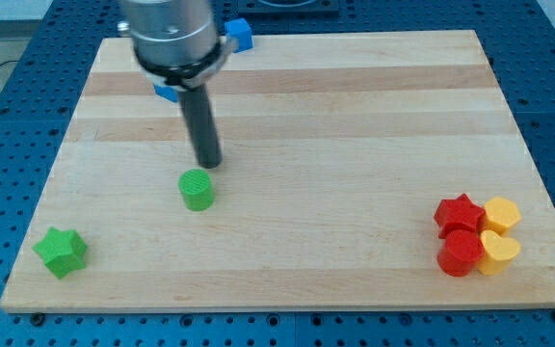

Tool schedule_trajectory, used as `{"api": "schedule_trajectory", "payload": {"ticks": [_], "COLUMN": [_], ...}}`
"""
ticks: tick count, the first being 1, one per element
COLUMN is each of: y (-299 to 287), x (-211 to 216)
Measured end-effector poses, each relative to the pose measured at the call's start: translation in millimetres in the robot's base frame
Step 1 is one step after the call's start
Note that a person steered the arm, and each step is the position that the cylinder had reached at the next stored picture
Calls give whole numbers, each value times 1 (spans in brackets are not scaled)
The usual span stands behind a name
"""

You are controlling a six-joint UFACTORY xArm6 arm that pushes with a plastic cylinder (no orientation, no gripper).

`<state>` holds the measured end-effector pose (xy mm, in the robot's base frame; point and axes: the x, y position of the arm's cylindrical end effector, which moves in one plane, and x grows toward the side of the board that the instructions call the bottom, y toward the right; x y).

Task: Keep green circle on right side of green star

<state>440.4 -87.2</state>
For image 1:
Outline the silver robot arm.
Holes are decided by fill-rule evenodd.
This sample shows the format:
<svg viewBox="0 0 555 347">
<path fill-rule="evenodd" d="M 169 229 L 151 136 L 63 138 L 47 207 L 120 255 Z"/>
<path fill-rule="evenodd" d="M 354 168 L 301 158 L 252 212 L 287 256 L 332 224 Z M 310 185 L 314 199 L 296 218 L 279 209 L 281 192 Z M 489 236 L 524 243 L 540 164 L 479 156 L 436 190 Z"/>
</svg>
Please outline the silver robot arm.
<svg viewBox="0 0 555 347">
<path fill-rule="evenodd" d="M 217 31 L 207 0 L 120 0 L 119 26 L 155 84 L 191 91 L 209 81 L 239 47 Z"/>
</svg>

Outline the blue block behind arm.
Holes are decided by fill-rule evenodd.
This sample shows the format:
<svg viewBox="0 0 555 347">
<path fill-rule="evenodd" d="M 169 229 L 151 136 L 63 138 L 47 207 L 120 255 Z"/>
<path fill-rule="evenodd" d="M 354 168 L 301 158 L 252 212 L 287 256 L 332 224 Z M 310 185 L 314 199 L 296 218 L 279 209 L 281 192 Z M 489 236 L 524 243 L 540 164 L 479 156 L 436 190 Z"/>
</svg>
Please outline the blue block behind arm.
<svg viewBox="0 0 555 347">
<path fill-rule="evenodd" d="M 173 103 L 178 102 L 177 92 L 174 88 L 172 88 L 170 86 L 154 85 L 153 89 L 154 89 L 154 91 L 157 95 L 165 98 L 166 100 L 168 100 L 170 102 L 173 102 Z"/>
</svg>

